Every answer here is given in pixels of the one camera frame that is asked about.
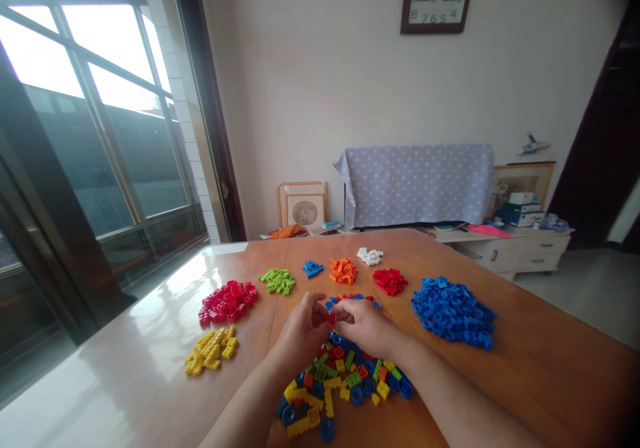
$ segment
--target pile of yellow blocks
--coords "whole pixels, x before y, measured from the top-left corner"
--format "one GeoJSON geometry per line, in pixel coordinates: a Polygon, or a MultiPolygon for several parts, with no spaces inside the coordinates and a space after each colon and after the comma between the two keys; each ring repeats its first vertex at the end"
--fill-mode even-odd
{"type": "Polygon", "coordinates": [[[233,356],[238,344],[238,338],[234,335],[235,325],[231,325],[228,329],[211,330],[200,338],[189,356],[185,358],[187,364],[185,373],[198,376],[202,373],[202,368],[212,370],[220,368],[220,356],[227,360],[233,356]]]}

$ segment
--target pile of red blocks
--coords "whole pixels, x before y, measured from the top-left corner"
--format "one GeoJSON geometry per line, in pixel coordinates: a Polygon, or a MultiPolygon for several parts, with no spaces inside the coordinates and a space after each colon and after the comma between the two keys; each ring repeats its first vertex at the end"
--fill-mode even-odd
{"type": "Polygon", "coordinates": [[[373,279],[375,280],[375,284],[389,296],[396,296],[398,293],[402,293],[405,286],[409,284],[400,272],[394,268],[374,272],[373,279]]]}
{"type": "Polygon", "coordinates": [[[202,300],[202,309],[198,314],[200,326],[235,323],[257,299],[258,292],[251,283],[231,280],[202,300]]]}

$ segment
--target floor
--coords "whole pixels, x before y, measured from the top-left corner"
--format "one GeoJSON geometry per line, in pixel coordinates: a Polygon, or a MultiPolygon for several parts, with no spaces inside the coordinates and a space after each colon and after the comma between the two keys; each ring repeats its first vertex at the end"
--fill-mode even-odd
{"type": "Polygon", "coordinates": [[[522,273],[514,283],[640,350],[640,257],[607,248],[568,251],[554,274],[522,273]]]}

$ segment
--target hand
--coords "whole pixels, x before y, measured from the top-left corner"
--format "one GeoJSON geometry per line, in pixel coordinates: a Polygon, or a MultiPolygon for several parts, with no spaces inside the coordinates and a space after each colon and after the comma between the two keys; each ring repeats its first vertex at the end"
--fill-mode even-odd
{"type": "Polygon", "coordinates": [[[323,320],[329,312],[318,303],[324,298],[324,293],[306,293],[289,315],[280,338],[270,352],[289,381],[313,362],[320,346],[329,339],[331,327],[323,320]]]}
{"type": "Polygon", "coordinates": [[[344,299],[331,310],[335,330],[371,356],[397,362],[411,337],[394,325],[372,301],[344,299]]]}

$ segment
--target framed picture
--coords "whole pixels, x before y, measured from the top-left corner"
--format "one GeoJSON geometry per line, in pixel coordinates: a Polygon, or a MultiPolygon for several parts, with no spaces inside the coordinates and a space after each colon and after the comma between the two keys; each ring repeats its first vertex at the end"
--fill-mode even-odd
{"type": "Polygon", "coordinates": [[[308,230],[320,228],[325,222],[325,195],[287,195],[286,209],[287,225],[297,224],[308,230]]]}
{"type": "Polygon", "coordinates": [[[554,166],[555,162],[496,166],[493,169],[493,189],[485,217],[493,219],[495,211],[509,201],[512,193],[519,191],[533,193],[544,209],[554,166]]]}
{"type": "MultiPolygon", "coordinates": [[[[289,220],[287,210],[288,195],[323,195],[326,197],[326,194],[325,184],[322,181],[290,181],[287,183],[281,183],[277,189],[278,222],[280,223],[280,228],[284,228],[291,224],[287,222],[289,220]]],[[[327,205],[325,198],[323,213],[326,211],[327,205]]]]}

